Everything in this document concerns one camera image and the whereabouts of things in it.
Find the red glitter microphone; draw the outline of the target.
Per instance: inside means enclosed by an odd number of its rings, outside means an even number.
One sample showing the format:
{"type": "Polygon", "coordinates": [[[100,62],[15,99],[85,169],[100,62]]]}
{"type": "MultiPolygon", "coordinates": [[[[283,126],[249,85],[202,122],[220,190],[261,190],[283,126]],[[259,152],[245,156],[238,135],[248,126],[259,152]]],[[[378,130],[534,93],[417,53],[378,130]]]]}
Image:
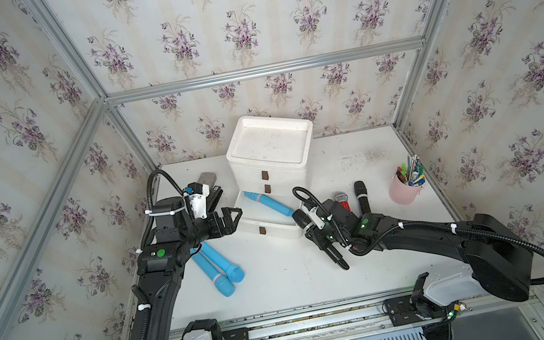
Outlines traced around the red glitter microphone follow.
{"type": "Polygon", "coordinates": [[[333,193],[332,197],[333,197],[333,200],[341,204],[341,206],[343,206],[344,209],[346,209],[347,211],[351,210],[349,195],[347,195],[347,193],[336,191],[336,193],[333,193]]]}

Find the slim blue toy microphone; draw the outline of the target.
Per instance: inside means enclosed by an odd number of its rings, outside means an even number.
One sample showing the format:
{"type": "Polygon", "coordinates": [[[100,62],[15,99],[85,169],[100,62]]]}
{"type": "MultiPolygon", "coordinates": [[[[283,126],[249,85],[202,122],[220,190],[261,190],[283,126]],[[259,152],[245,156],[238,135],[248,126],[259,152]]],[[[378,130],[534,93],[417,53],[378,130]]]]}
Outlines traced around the slim blue toy microphone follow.
{"type": "Polygon", "coordinates": [[[244,196],[246,198],[249,198],[253,200],[254,202],[261,203],[263,206],[269,207],[271,210],[278,212],[281,215],[285,215],[286,217],[292,217],[294,210],[292,210],[287,205],[284,205],[280,203],[279,201],[272,199],[266,194],[260,194],[260,193],[253,193],[253,192],[246,192],[244,191],[244,196]]]}

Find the black handheld microphone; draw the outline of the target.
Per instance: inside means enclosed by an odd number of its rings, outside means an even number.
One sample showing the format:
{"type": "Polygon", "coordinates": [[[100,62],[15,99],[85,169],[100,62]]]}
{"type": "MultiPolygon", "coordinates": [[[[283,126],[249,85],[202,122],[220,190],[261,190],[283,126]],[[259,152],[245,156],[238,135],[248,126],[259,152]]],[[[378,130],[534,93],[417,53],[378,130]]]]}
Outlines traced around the black handheld microphone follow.
{"type": "Polygon", "coordinates": [[[356,194],[361,213],[363,215],[370,214],[371,206],[366,184],[361,180],[357,180],[357,182],[354,183],[353,189],[356,194]]]}

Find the white three-drawer cabinet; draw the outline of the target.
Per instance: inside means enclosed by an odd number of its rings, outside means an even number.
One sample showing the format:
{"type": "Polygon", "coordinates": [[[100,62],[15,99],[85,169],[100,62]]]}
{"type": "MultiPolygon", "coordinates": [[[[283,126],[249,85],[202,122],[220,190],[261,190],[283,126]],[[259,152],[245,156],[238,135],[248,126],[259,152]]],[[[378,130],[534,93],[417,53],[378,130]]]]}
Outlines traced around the white three-drawer cabinet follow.
{"type": "Polygon", "coordinates": [[[239,190],[283,197],[309,187],[313,131],[304,119],[241,117],[226,153],[239,190]]]}

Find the blue and black microphone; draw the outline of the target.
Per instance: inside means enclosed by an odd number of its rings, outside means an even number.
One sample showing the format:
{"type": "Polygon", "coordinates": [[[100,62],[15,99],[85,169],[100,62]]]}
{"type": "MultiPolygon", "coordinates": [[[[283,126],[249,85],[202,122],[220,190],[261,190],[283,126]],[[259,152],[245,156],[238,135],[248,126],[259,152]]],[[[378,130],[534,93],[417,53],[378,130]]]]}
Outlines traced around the blue and black microphone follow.
{"type": "Polygon", "coordinates": [[[297,210],[292,214],[293,220],[303,230],[306,239],[311,241],[318,247],[321,252],[324,252],[338,267],[348,271],[349,264],[344,260],[343,255],[334,248],[329,235],[323,232],[316,223],[309,217],[309,214],[303,210],[297,210]]]}

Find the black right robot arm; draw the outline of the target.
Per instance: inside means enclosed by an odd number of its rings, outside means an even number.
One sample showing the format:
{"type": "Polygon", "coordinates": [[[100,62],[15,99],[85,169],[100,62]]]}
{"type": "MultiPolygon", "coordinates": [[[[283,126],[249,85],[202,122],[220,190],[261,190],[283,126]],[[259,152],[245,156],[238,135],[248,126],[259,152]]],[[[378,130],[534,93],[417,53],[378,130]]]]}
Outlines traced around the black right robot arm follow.
{"type": "Polygon", "coordinates": [[[362,181],[353,189],[360,215],[337,200],[320,201],[304,187],[292,190],[302,204],[292,218],[306,239],[342,270],[349,269],[346,251],[361,258],[374,251],[406,250],[461,262],[480,289],[502,300],[524,302],[531,287],[544,285],[544,248],[493,216],[476,214],[471,221],[449,223],[406,220],[372,212],[362,181]]]}

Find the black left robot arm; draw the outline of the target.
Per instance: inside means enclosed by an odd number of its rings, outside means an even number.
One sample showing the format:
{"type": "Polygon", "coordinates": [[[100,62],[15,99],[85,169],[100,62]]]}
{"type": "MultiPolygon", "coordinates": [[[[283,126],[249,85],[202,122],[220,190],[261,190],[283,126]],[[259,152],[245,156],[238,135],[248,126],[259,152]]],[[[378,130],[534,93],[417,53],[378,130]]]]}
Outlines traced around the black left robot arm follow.
{"type": "MultiPolygon", "coordinates": [[[[176,298],[188,261],[204,243],[233,235],[242,210],[218,208],[222,189],[217,176],[203,174],[196,182],[178,186],[157,168],[146,187],[146,223],[137,258],[132,293],[136,311],[129,340],[169,340],[176,298]]],[[[195,320],[181,340],[224,340],[217,320],[195,320]]]]}

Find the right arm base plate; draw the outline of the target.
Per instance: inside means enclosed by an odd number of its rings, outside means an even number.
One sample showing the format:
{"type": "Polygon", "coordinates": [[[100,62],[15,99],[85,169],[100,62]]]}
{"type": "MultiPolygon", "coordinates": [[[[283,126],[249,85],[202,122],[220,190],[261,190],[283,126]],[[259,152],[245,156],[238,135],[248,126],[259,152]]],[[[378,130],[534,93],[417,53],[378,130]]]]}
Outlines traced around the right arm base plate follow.
{"type": "Polygon", "coordinates": [[[414,324],[420,321],[435,323],[451,321],[459,315],[461,306],[450,303],[446,306],[434,303],[424,295],[408,294],[407,296],[385,299],[383,312],[388,315],[393,327],[414,324]]]}

